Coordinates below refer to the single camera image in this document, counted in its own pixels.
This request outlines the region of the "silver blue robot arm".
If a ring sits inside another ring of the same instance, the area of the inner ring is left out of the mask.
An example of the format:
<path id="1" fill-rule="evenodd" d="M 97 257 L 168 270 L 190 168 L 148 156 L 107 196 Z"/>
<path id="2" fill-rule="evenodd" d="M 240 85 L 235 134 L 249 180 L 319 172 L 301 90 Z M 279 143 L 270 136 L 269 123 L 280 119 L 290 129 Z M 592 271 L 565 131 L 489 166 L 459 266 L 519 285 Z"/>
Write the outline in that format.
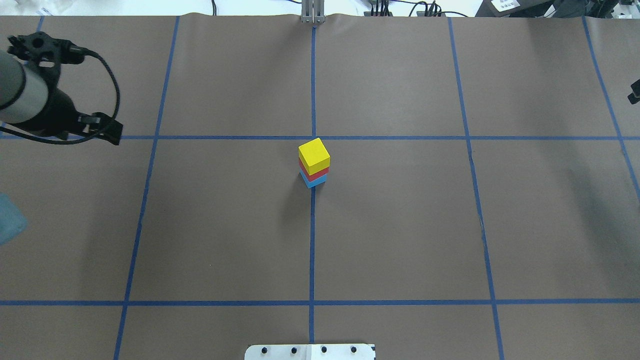
<path id="1" fill-rule="evenodd" d="M 71 98 L 58 89 L 62 64 L 81 63 L 86 57 L 98 60 L 107 71 L 115 91 L 112 115 L 79 112 Z M 45 145 L 78 145 L 93 139 L 119 145 L 124 126 L 117 116 L 121 89 L 106 60 L 89 48 L 70 45 L 45 52 L 19 50 L 12 45 L 1 54 L 1 131 Z"/>

